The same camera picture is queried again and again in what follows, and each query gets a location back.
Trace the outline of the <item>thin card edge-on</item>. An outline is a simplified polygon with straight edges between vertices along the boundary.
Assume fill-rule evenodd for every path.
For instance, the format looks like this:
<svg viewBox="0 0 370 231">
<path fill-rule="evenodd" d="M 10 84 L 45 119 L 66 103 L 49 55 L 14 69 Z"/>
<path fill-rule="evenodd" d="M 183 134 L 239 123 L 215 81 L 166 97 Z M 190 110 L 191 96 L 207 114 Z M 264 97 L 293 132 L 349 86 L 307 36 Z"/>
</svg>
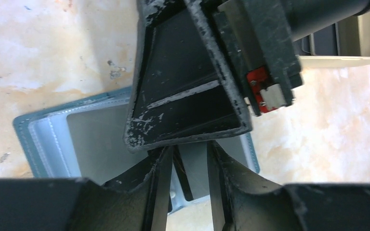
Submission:
<svg viewBox="0 0 370 231">
<path fill-rule="evenodd" d="M 186 201 L 194 200 L 193 194 L 191 192 L 191 188 L 189 185 L 189 180 L 187 178 L 187 174 L 185 171 L 185 167 L 181 158 L 181 154 L 177 145 L 174 146 L 173 151 L 173 165 L 175 168 L 175 172 L 178 176 L 178 180 L 184 194 L 184 198 Z"/>
</svg>

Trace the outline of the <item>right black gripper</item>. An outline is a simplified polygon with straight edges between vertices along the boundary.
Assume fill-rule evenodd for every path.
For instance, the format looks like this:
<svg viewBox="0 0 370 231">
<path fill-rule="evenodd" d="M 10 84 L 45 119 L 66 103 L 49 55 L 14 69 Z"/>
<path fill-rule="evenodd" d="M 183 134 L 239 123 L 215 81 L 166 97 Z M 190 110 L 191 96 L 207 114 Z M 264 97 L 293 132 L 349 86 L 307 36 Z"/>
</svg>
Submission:
<svg viewBox="0 0 370 231">
<path fill-rule="evenodd" d="M 303 83 L 295 41 L 370 12 L 370 0 L 139 0 L 137 10 L 131 152 L 250 132 L 244 97 L 256 116 L 292 105 Z"/>
</svg>

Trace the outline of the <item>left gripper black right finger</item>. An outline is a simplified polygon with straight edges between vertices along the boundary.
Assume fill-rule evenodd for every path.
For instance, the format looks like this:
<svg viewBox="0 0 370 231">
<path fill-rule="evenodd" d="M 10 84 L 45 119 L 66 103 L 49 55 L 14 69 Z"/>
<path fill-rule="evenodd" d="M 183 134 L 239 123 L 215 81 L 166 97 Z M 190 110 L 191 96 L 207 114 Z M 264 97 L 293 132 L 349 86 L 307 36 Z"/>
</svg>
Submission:
<svg viewBox="0 0 370 231">
<path fill-rule="evenodd" d="M 279 185 L 207 144 L 216 231 L 370 231 L 370 183 Z"/>
</svg>

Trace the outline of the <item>beige oval card tray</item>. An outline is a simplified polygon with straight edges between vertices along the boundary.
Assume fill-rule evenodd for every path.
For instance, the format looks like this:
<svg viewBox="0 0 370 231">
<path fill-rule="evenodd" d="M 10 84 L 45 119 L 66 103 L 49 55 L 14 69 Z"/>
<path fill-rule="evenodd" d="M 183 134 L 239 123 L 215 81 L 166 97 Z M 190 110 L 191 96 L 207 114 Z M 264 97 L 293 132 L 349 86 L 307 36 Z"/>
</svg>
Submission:
<svg viewBox="0 0 370 231">
<path fill-rule="evenodd" d="M 332 24 L 294 46 L 304 68 L 370 65 L 370 13 Z"/>
</svg>

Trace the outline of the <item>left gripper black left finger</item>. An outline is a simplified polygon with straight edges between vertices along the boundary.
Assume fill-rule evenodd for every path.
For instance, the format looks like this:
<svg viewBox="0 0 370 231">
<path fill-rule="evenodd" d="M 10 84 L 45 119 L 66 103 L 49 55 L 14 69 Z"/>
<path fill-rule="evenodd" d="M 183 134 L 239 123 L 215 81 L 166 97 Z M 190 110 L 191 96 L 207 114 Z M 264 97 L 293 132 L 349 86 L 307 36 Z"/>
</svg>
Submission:
<svg viewBox="0 0 370 231">
<path fill-rule="evenodd" d="M 98 185 L 87 178 L 0 179 L 0 231 L 163 231 L 174 148 Z"/>
</svg>

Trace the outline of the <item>blue card holder wallet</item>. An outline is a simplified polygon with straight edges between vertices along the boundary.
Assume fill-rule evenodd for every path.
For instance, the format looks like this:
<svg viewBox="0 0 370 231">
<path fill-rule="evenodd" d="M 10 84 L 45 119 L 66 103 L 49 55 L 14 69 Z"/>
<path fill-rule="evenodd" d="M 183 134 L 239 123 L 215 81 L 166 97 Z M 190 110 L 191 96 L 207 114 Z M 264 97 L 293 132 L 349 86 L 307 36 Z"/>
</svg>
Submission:
<svg viewBox="0 0 370 231">
<path fill-rule="evenodd" d="M 99 185 L 147 157 L 123 142 L 131 88 L 126 87 L 14 119 L 13 127 L 38 178 L 87 177 Z M 178 146 L 194 200 L 186 201 L 172 168 L 169 212 L 209 198 L 206 143 Z"/>
</svg>

